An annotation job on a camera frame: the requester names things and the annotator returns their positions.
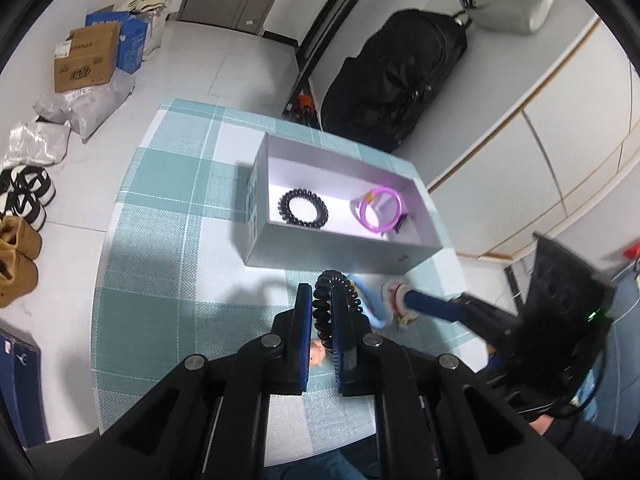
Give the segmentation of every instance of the cabinet door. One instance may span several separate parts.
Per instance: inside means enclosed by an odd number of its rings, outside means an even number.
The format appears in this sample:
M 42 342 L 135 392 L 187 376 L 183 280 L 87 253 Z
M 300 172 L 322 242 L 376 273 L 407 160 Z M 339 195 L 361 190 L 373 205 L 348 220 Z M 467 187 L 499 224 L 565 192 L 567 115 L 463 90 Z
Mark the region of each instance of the cabinet door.
M 526 113 L 562 196 L 619 152 L 629 133 L 631 73 L 624 51 L 603 23 L 527 105 Z
M 521 114 L 431 196 L 456 251 L 473 256 L 499 247 L 560 201 Z

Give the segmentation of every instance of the shoe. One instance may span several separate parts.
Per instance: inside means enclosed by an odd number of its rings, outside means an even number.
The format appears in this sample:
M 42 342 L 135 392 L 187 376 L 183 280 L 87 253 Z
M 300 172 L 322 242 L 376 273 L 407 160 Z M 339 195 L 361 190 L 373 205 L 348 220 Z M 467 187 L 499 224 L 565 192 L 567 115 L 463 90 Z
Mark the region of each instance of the shoe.
M 56 195 L 56 188 L 44 168 L 20 164 L 11 170 L 9 182 L 14 189 L 31 191 L 42 205 L 47 205 Z
M 0 240 L 30 260 L 38 257 L 42 247 L 42 237 L 19 216 L 5 215 L 2 218 Z
M 0 171 L 0 193 L 13 190 L 14 186 L 11 185 L 11 170 Z
M 24 189 L 8 189 L 0 194 L 0 219 L 5 216 L 24 218 L 34 230 L 39 231 L 47 213 L 33 193 Z
M 28 294 L 38 284 L 38 268 L 15 249 L 0 248 L 0 308 Z

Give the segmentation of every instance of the white tile floor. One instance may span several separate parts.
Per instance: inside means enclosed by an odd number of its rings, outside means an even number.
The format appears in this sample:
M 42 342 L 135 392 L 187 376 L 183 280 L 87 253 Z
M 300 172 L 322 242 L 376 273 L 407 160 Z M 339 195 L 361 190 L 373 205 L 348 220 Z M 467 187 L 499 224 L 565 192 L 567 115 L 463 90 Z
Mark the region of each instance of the white tile floor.
M 42 394 L 51 440 L 97 427 L 90 373 L 95 276 L 104 233 L 129 161 L 165 98 L 279 116 L 298 74 L 293 49 L 239 32 L 168 23 L 162 48 L 138 72 L 134 93 L 50 169 L 58 191 L 47 207 L 34 292 L 0 310 L 0 326 L 42 350 Z M 500 265 L 463 262 L 469 290 L 508 304 Z

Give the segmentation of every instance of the teal plaid tablecloth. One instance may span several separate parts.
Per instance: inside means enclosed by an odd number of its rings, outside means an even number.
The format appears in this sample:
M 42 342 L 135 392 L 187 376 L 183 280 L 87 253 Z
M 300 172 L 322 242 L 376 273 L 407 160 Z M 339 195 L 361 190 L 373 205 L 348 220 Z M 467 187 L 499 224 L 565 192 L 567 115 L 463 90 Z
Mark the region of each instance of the teal plaid tablecloth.
M 298 283 L 314 283 L 322 270 L 242 263 L 246 184 L 265 131 L 419 180 L 405 160 L 306 126 L 190 101 L 164 102 L 124 177 L 98 268 L 92 371 L 102 431 L 188 355 L 232 354 L 268 332 L 274 315 L 293 307 Z M 425 198 L 448 248 L 409 278 L 417 288 L 452 296 L 465 289 L 462 270 L 426 192 Z M 457 324 L 426 317 L 419 323 L 389 335 L 433 354 L 456 352 L 474 338 Z M 372 399 L 340 397 L 328 361 L 311 370 L 303 397 L 272 398 L 267 465 L 375 432 Z

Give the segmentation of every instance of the black duffel bag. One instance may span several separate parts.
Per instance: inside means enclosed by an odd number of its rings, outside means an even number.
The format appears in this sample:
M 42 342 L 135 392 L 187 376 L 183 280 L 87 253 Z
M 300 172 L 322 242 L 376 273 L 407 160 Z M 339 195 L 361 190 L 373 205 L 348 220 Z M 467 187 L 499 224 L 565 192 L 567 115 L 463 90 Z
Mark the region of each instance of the black duffel bag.
M 322 128 L 391 152 L 415 128 L 466 50 L 457 16 L 399 10 L 348 57 L 322 102 Z

